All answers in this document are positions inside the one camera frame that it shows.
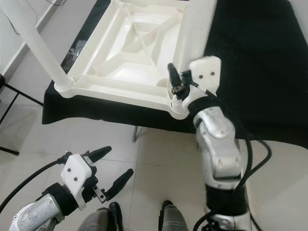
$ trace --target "black cable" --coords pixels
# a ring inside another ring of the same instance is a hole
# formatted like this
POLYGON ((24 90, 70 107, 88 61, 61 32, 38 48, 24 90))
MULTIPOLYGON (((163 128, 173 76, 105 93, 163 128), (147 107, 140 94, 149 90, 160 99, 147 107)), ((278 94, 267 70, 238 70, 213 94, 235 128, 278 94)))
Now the black cable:
MULTIPOLYGON (((268 151, 268 154, 267 156, 257 165, 255 166, 251 171, 250 171, 250 175, 252 176, 256 171, 258 171, 263 165, 265 165, 272 157, 272 151, 271 151, 271 148, 270 146, 265 143, 264 141, 262 140, 257 140, 259 143, 261 143, 268 151)), ((260 228, 260 226, 258 225, 258 223, 256 222, 255 218, 253 217, 253 215, 251 214, 251 211, 250 211, 250 208, 249 208, 249 204, 248 204, 248 200, 246 199, 246 203, 247 203, 247 208, 248 208, 248 211, 250 213, 250 219, 252 220, 253 224, 255 225, 255 228, 258 230, 258 231, 262 231, 262 229, 260 228)))
POLYGON ((62 6, 64 3, 66 3, 67 0, 65 0, 64 2, 60 3, 60 4, 54 4, 49 0, 46 0, 47 2, 49 2, 50 4, 54 5, 54 6, 62 6))
POLYGON ((270 146, 262 140, 257 140, 257 141, 261 143, 268 150, 268 155, 250 171, 250 176, 254 174, 256 171, 258 171, 263 165, 265 165, 272 157, 272 151, 270 146))
POLYGON ((48 168, 56 165, 56 164, 61 164, 61 162, 58 160, 55 160, 49 164, 47 164, 46 166, 42 167, 41 169, 39 169, 38 171, 36 171, 35 173, 33 173, 30 177, 28 177, 27 179, 25 179, 20 185, 18 185, 11 193, 10 195, 8 195, 5 200, 2 202, 2 204, 0 205, 0 213, 3 211, 3 209, 5 208, 5 206, 9 203, 9 201, 23 188, 25 187, 31 180, 33 180, 37 175, 41 174, 43 171, 47 170, 48 168))

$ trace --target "white floor tile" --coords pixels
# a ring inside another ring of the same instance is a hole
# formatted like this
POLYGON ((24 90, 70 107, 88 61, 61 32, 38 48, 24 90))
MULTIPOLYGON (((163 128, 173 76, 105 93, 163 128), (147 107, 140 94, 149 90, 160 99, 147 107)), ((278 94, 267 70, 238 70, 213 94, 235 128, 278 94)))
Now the white floor tile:
POLYGON ((3 91, 0 94, 0 116, 2 117, 3 114, 5 113, 6 109, 9 107, 10 103, 14 99, 16 92, 8 89, 8 88, 3 88, 3 91))
POLYGON ((130 231, 157 231, 162 203, 170 200, 182 212, 189 230, 204 215, 205 189, 201 168, 137 164, 130 231))
MULTIPOLYGON (((13 156, 0 152, 0 201, 32 173, 53 160, 54 156, 47 154, 20 153, 13 156)), ((8 230, 14 214, 41 195, 48 173, 46 170, 33 179, 7 204, 0 214, 0 230, 8 230)))
MULTIPOLYGON (((129 168, 136 172, 136 164, 120 162, 120 161, 110 161, 110 160, 99 160, 95 163, 97 167, 96 177, 99 180, 98 186, 101 189, 108 190, 113 182, 129 168)), ((48 177, 45 188, 54 184, 55 182, 61 183, 61 171, 63 165, 55 166, 52 168, 51 173, 48 177)), ((130 216, 131 200, 133 194, 135 173, 131 179, 127 182, 124 189, 110 202, 116 201, 120 204, 122 214, 123 214, 123 226, 124 230, 128 230, 128 222, 130 216)), ((65 220, 58 226, 56 226, 55 231, 75 231, 78 229, 82 221, 91 213, 95 212, 98 208, 108 207, 110 202, 101 204, 97 198, 93 198, 92 201, 87 203, 87 208, 83 211, 79 209, 75 210, 70 216, 66 217, 65 220)))
MULTIPOLYGON (((272 159, 247 183, 251 210, 263 230, 303 230, 308 206, 308 150, 281 142, 267 143, 272 159)), ((259 162, 266 150, 256 141, 252 146, 259 162)))
POLYGON ((194 168, 200 161, 194 134, 142 128, 138 163, 194 168))
POLYGON ((131 141, 134 127, 131 125, 91 120, 86 118, 70 119, 63 137, 59 154, 65 151, 85 153, 105 146, 111 146, 112 151, 104 159, 137 162, 139 141, 131 141))
POLYGON ((1 145, 20 152, 56 155, 67 120, 42 125, 42 107, 18 96, 1 124, 1 145))

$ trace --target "table leg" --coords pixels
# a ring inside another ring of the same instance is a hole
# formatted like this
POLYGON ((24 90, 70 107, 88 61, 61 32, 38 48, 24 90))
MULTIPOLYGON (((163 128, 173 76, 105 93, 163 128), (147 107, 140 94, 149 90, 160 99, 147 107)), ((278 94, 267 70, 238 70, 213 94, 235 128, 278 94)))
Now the table leg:
POLYGON ((135 126, 134 128, 134 132, 133 132, 133 137, 131 138, 131 141, 134 143, 137 140, 137 130, 138 130, 138 126, 135 126))
POLYGON ((3 147, 0 147, 0 151, 4 151, 4 152, 6 152, 6 153, 11 153, 11 154, 13 154, 13 155, 19 155, 19 152, 13 151, 13 150, 11 150, 11 149, 3 148, 3 147))

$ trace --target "white wall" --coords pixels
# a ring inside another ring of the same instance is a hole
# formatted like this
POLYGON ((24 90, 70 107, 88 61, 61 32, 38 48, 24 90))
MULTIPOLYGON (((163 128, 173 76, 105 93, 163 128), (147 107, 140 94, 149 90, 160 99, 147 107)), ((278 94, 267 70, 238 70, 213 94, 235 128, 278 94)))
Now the white wall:
MULTIPOLYGON (((51 17, 51 14, 53 13, 52 11, 56 9, 56 6, 52 6, 46 0, 27 1, 37 14, 37 22, 35 13, 33 9, 31 9, 31 7, 27 4, 26 0, 18 0, 30 21, 33 23, 33 25, 36 26, 38 31, 41 31, 51 17)), ((61 2, 61 0, 51 1, 57 4, 61 2)), ((9 23, 9 20, 3 16, 2 12, 0 12, 0 14, 0 18, 2 18, 2 22, 0 21, 0 73, 9 75, 10 77, 10 75, 13 73, 8 73, 9 67, 13 63, 13 69, 17 68, 25 56, 27 49, 25 49, 26 46, 21 37, 15 34, 9 23)))

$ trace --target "black shoe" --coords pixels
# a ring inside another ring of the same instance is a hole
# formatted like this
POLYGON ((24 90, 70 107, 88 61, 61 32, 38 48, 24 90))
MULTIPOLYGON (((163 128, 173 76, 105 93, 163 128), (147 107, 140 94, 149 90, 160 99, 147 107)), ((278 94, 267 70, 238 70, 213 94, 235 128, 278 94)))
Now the black shoe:
POLYGON ((112 202, 109 205, 109 210, 111 211, 111 214, 115 217, 116 223, 119 227, 119 231, 123 231, 123 223, 122 223, 122 212, 121 207, 117 202, 112 202))
POLYGON ((164 223, 164 210, 168 205, 173 205, 171 201, 164 201, 162 210, 160 210, 160 215, 158 218, 158 231, 161 231, 163 229, 163 223, 164 223))

